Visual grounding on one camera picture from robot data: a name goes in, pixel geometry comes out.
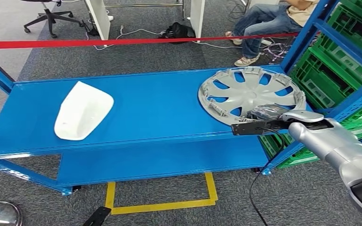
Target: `black bag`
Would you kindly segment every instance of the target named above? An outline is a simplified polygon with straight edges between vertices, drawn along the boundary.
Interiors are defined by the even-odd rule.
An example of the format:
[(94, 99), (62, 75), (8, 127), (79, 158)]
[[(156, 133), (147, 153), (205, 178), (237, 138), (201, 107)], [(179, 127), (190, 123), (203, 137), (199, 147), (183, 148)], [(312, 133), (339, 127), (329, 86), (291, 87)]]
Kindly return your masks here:
[[(180, 39), (180, 38), (195, 38), (195, 32), (191, 27), (181, 25), (178, 22), (175, 22), (167, 30), (162, 33), (160, 39)], [(170, 42), (171, 44), (181, 44), (183, 42)]]

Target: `beige shirt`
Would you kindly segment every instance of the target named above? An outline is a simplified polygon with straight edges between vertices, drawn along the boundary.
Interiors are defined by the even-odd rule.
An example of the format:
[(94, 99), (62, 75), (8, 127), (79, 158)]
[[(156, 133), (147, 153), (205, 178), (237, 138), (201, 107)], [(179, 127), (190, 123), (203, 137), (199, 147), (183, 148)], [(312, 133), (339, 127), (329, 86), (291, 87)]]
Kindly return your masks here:
[(299, 10), (298, 8), (294, 6), (290, 6), (287, 9), (288, 16), (292, 18), (296, 23), (298, 23), (300, 26), (304, 26), (306, 21), (309, 19), (310, 15), (312, 14), (314, 8), (317, 6), (317, 3), (319, 0), (305, 0), (305, 1), (311, 1), (311, 5), (307, 7), (305, 10)]

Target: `yellow tape rectangle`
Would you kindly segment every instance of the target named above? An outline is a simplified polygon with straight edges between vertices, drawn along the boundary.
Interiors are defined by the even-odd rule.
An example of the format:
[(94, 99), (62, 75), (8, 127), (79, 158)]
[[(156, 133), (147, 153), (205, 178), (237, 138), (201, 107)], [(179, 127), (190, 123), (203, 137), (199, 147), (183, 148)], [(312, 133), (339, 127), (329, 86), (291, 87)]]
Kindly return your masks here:
[(116, 183), (109, 182), (107, 184), (105, 207), (111, 208), (112, 209), (111, 214), (114, 215), (114, 214), (125, 214), (125, 213), (161, 211), (161, 210), (175, 210), (183, 208), (202, 207), (202, 206), (213, 206), (216, 204), (215, 201), (218, 200), (213, 174), (210, 172), (205, 173), (205, 178), (207, 183), (207, 190), (209, 192), (209, 199), (138, 205), (138, 206), (125, 206), (125, 207), (115, 207)]

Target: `sneaker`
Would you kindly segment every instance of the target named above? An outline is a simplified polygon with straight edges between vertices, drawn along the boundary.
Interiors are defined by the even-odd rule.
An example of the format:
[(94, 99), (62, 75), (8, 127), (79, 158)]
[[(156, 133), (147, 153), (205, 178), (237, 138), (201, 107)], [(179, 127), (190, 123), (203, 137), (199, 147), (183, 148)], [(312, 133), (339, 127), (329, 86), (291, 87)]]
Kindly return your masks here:
[(258, 59), (259, 59), (259, 55), (256, 56), (255, 58), (251, 58), (251, 59), (248, 59), (246, 57), (242, 57), (241, 59), (235, 61), (234, 65), (237, 66), (237, 67), (246, 67), (246, 66), (249, 66), (249, 65), (253, 64)]
[[(226, 32), (225, 37), (232, 37), (232, 32)], [(230, 40), (234, 43), (234, 45), (237, 46), (242, 45), (242, 39), (230, 39)]]

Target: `white table leg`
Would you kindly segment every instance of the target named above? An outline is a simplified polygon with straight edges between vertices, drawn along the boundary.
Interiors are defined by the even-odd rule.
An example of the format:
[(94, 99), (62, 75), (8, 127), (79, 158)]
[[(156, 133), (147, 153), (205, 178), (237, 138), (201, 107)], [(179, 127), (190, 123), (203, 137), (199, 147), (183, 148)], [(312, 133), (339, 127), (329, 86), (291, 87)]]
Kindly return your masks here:
[(109, 39), (110, 22), (103, 0), (85, 0), (102, 40)]
[(197, 38), (202, 35), (203, 14), (205, 12), (205, 0), (191, 1), (191, 25)]

